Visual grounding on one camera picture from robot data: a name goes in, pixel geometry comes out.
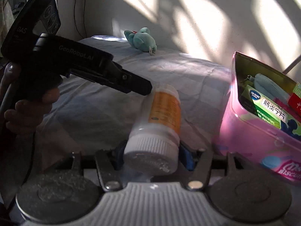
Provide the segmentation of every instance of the red box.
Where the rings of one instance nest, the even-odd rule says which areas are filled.
[[[287,103],[299,116],[301,116],[301,98],[299,98],[297,94],[292,93]]]

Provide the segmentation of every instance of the bottle label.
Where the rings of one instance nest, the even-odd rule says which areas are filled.
[[[180,102],[169,93],[156,92],[148,122],[163,124],[179,135],[181,125]]]

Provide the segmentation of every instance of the white wall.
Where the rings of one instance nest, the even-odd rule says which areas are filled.
[[[147,26],[159,46],[226,66],[240,51],[283,70],[301,54],[300,9],[301,0],[87,0],[85,16],[89,36]]]
[[[57,5],[61,20],[61,27],[57,35],[76,41],[82,39],[74,24],[74,0],[57,0]],[[83,30],[83,0],[76,0],[75,15],[77,28],[82,36],[85,36]]]

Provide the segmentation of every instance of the green plush bird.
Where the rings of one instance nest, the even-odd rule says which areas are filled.
[[[124,35],[132,47],[142,52],[149,52],[150,55],[153,55],[157,50],[155,39],[151,36],[151,32],[147,27],[138,32],[126,30]]]

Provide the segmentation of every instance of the white plastic bottle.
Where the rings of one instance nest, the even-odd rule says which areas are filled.
[[[142,102],[124,150],[125,164],[147,175],[167,175],[178,167],[181,106],[177,90],[157,84]]]

